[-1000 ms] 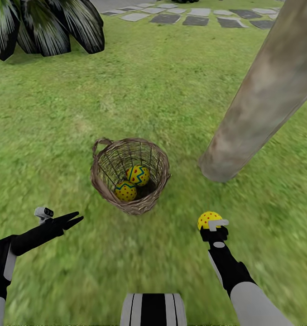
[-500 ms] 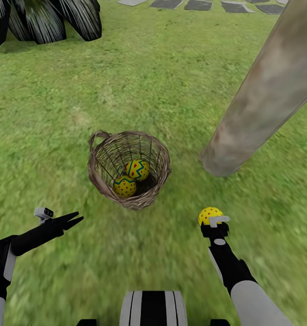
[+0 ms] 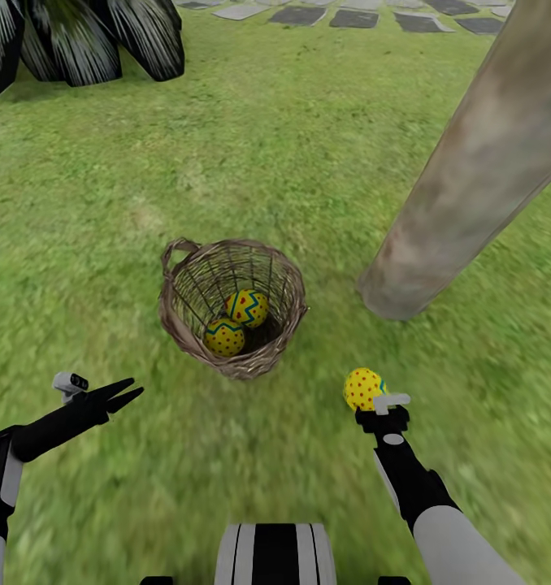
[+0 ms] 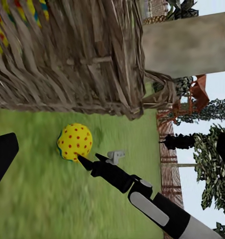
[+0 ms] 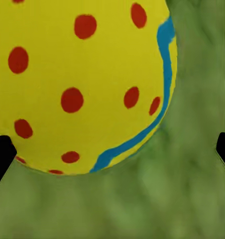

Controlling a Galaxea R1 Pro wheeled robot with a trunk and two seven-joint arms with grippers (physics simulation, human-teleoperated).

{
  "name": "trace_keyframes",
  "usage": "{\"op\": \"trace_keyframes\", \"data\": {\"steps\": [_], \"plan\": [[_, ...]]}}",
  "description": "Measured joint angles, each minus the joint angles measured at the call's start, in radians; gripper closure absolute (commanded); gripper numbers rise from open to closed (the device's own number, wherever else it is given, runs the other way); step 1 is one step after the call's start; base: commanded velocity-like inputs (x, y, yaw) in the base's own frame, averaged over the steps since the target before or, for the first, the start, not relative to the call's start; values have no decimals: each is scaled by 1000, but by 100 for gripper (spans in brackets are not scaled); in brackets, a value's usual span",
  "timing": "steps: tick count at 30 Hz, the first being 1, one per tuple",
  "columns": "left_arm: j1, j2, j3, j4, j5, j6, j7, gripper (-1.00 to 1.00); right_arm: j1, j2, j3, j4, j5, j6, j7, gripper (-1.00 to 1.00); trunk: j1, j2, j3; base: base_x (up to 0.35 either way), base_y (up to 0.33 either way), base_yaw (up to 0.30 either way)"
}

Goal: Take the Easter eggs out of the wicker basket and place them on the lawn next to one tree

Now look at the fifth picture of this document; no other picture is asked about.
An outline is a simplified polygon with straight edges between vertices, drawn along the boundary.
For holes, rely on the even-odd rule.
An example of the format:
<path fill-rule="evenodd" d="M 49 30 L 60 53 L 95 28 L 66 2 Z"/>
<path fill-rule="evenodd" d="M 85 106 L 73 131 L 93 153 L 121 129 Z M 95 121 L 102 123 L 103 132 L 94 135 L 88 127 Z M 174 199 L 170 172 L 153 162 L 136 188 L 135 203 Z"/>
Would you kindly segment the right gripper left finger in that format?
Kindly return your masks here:
<path fill-rule="evenodd" d="M 0 181 L 7 169 L 13 162 L 17 154 L 17 149 L 10 140 L 10 136 L 1 135 L 0 136 Z"/>

